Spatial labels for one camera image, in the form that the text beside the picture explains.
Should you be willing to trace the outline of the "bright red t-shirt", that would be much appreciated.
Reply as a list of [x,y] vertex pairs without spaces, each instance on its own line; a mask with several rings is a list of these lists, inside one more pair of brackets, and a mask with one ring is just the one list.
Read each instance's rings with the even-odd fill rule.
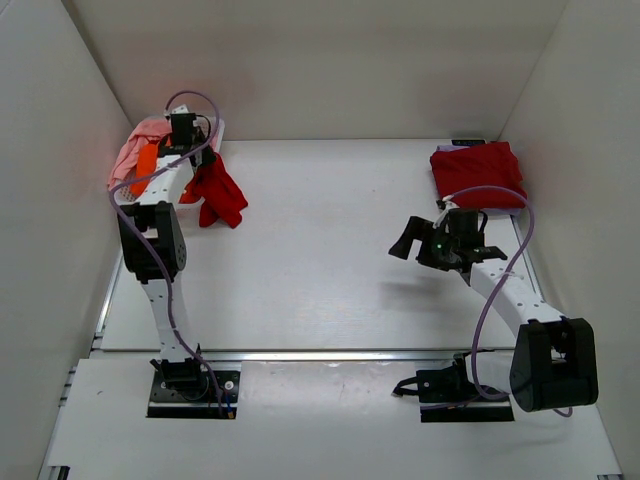
[[216,152],[211,164],[198,169],[180,198],[181,205],[194,205],[202,200],[199,226],[208,228],[217,221],[234,229],[243,220],[242,211],[248,207],[242,190],[226,170],[222,156]]

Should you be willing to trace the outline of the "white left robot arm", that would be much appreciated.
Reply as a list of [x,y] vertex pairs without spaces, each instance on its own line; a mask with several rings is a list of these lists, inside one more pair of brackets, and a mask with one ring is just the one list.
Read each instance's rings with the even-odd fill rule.
[[210,141],[218,124],[203,130],[190,111],[168,115],[169,133],[157,146],[155,166],[114,187],[125,266],[151,304],[160,358],[151,362],[165,387],[199,400],[219,385],[190,332],[181,287],[187,250],[176,205],[200,168],[214,160]]

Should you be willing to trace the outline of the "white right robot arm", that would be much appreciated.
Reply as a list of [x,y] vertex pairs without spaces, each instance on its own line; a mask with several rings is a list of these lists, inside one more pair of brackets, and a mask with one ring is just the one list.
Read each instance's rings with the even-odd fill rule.
[[[406,260],[418,243],[420,265],[459,274],[485,300],[470,350],[455,354],[447,367],[400,381],[394,395],[416,396],[429,410],[509,399],[526,412],[569,413],[594,404],[599,385],[592,326],[550,306],[517,276],[510,257],[487,245],[487,222],[485,212],[462,208],[446,209],[436,221],[412,216],[390,248],[391,256]],[[490,311],[514,335],[512,351],[481,347],[480,328]]]

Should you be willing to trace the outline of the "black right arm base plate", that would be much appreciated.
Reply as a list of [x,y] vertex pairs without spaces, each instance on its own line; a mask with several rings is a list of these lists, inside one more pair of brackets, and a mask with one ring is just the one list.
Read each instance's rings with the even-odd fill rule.
[[422,423],[500,423],[515,420],[508,398],[488,400],[455,366],[417,370],[399,381],[392,395],[418,400]]

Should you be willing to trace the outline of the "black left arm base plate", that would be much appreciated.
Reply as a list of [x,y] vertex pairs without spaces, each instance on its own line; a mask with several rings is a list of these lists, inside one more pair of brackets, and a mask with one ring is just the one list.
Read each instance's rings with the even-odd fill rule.
[[167,381],[159,370],[154,372],[146,416],[152,419],[234,420],[237,417],[241,371],[214,371],[221,389],[218,398],[207,370],[199,376]]

